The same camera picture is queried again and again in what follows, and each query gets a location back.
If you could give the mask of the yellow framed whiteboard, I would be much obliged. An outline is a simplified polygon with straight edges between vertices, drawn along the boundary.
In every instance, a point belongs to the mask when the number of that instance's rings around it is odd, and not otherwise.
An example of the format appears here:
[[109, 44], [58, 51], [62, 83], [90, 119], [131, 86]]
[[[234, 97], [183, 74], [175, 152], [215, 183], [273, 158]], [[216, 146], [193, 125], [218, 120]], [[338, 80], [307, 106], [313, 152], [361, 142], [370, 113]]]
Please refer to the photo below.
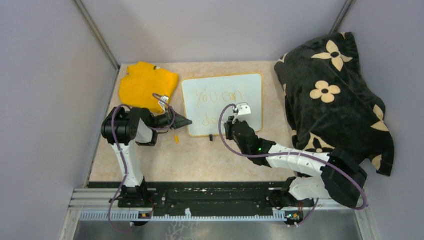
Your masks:
[[230, 104], [247, 104], [246, 120], [259, 132], [263, 128], [263, 78], [259, 73], [185, 79], [181, 83], [185, 117], [191, 137], [218, 135], [219, 117]]

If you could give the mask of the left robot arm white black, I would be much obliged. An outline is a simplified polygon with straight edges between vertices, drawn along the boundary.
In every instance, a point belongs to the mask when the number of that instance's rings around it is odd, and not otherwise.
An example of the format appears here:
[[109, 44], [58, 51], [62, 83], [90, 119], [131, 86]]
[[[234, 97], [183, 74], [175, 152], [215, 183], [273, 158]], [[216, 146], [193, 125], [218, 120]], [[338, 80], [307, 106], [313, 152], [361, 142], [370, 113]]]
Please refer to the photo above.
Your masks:
[[113, 148], [123, 176], [114, 197], [120, 208], [144, 207], [151, 199], [136, 148], [154, 147], [160, 131], [176, 130], [192, 123], [171, 109], [160, 115], [147, 108], [112, 109], [101, 125], [101, 135]]

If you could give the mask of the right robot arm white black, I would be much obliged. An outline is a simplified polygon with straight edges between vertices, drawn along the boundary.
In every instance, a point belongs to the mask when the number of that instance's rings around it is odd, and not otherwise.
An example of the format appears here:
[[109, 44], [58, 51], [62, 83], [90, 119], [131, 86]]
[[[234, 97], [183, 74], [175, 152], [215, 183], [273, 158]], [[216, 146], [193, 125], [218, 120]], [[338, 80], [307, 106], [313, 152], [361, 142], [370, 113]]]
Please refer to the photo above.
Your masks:
[[295, 206], [306, 199], [331, 199], [345, 207], [361, 210], [366, 206], [364, 185], [367, 173], [356, 160], [341, 149], [332, 152], [309, 152], [285, 147], [260, 138], [245, 121], [231, 116], [223, 124], [225, 141], [234, 141], [239, 148], [233, 153], [258, 166], [288, 169], [303, 174], [291, 178], [281, 199]]

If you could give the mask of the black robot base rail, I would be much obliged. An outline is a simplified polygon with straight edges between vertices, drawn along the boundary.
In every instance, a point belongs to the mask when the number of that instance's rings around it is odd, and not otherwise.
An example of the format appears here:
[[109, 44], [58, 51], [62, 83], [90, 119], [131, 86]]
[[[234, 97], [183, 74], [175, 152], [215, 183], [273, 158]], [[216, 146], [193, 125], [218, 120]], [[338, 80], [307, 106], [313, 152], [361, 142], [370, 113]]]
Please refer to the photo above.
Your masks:
[[122, 186], [109, 202], [109, 222], [129, 221], [136, 226], [158, 221], [282, 221], [298, 225], [312, 198], [297, 200], [289, 194], [293, 178], [282, 182], [143, 182]]

